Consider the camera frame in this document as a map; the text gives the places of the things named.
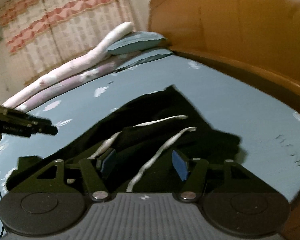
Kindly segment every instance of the curtain fold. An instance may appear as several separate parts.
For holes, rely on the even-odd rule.
[[[0,9],[8,68],[28,85],[130,21],[129,0],[11,0]]]

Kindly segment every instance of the wooden bed frame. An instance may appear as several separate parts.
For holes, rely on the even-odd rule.
[[[300,0],[151,0],[148,29],[300,113]],[[300,240],[300,196],[292,208],[282,235]]]

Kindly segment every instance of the black garment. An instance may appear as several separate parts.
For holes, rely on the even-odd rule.
[[[176,115],[187,115],[188,118],[133,127]],[[66,164],[70,164],[90,157],[104,140],[122,131],[111,146],[117,151],[117,164],[104,183],[110,192],[125,192],[130,180],[163,143],[182,129],[193,126],[197,127],[196,131],[185,132],[172,147],[162,153],[134,187],[134,192],[178,192],[183,182],[172,166],[173,148],[178,148],[189,158],[204,158],[210,163],[222,164],[224,159],[234,159],[240,139],[212,129],[173,86],[130,101],[68,146],[34,164],[27,171],[15,171],[7,181],[7,188],[12,189],[55,159],[63,159]]]

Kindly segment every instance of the white stripe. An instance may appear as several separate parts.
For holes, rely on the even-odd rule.
[[[157,121],[140,123],[140,124],[135,125],[134,127],[151,125],[153,123],[162,122],[162,121],[165,121],[165,120],[168,120],[168,119],[186,119],[186,118],[188,118],[187,115],[176,115],[176,116],[171,116],[171,117],[168,117],[168,118],[160,119],[160,120],[157,120]],[[112,143],[115,141],[115,139],[118,137],[118,135],[120,133],[121,132],[117,132],[114,135],[112,135],[109,139],[105,140],[101,144],[101,146],[98,148],[98,150],[96,150],[96,152],[91,155],[91,157],[95,158],[95,157],[100,156],[101,154],[105,153],[111,147]]]
[[[190,131],[190,132],[193,132],[197,129],[197,127],[188,127],[188,128],[185,128],[183,130],[181,130],[179,133],[177,133],[176,135],[172,136],[169,140],[167,140],[160,148],[159,150],[157,151],[157,153],[149,160],[146,162],[146,164],[144,164],[138,174],[136,176],[133,177],[133,179],[129,182],[129,185],[126,189],[126,192],[132,192],[133,191],[133,187],[134,185],[141,179],[143,173],[149,169],[152,164],[154,164],[154,162],[159,158],[159,156],[161,155],[161,153],[166,150],[167,148],[169,148],[173,143],[175,143],[179,138],[180,136],[186,132],[186,131]]]

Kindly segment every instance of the blue bed sheet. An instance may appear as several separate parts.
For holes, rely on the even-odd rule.
[[[242,138],[237,161],[291,201],[300,189],[298,113],[259,90],[198,62],[168,56],[113,73],[58,96],[30,113],[49,118],[56,136],[4,135],[0,142],[0,189],[19,156],[46,157],[100,119],[143,94],[174,84],[215,129]],[[280,236],[266,239],[280,239]]]

